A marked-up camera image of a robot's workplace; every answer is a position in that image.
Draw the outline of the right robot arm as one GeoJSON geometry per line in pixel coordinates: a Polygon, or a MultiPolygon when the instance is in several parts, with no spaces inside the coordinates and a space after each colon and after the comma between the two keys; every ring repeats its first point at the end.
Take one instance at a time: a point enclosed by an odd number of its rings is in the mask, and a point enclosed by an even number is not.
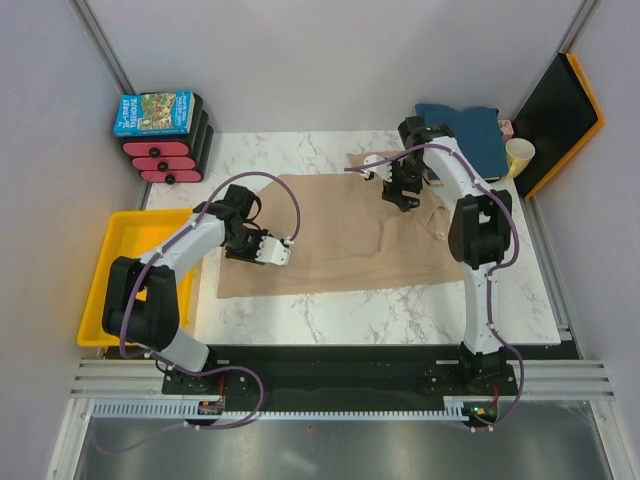
{"type": "Polygon", "coordinates": [[[428,125],[421,116],[398,127],[405,151],[383,168],[382,199],[407,212],[420,205],[417,195],[428,172],[455,196],[447,245],[464,272],[466,326],[459,347],[458,381],[477,394],[506,371],[506,353],[496,337],[494,271],[511,244],[511,195],[496,191],[466,159],[453,132],[428,125]]]}

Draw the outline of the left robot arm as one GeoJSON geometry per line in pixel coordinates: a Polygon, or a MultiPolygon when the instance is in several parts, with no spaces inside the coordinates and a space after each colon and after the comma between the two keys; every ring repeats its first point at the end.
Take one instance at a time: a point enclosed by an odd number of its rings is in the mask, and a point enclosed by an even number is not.
{"type": "Polygon", "coordinates": [[[210,251],[223,247],[234,258],[255,263],[268,235],[250,217],[262,207],[246,187],[232,184],[224,198],[203,202],[188,220],[154,249],[111,265],[102,315],[104,332],[137,344],[185,370],[185,382],[208,393],[219,382],[210,349],[180,326],[178,284],[210,251]]]}

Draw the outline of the beige t-shirt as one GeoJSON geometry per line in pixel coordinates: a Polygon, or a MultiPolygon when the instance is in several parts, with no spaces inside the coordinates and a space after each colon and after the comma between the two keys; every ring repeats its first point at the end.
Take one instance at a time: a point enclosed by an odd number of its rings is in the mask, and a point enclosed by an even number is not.
{"type": "Polygon", "coordinates": [[[224,258],[220,299],[378,290],[462,280],[449,251],[451,214],[429,188],[408,212],[382,199],[380,179],[282,175],[258,194],[256,220],[275,237],[299,232],[289,264],[224,258]]]}

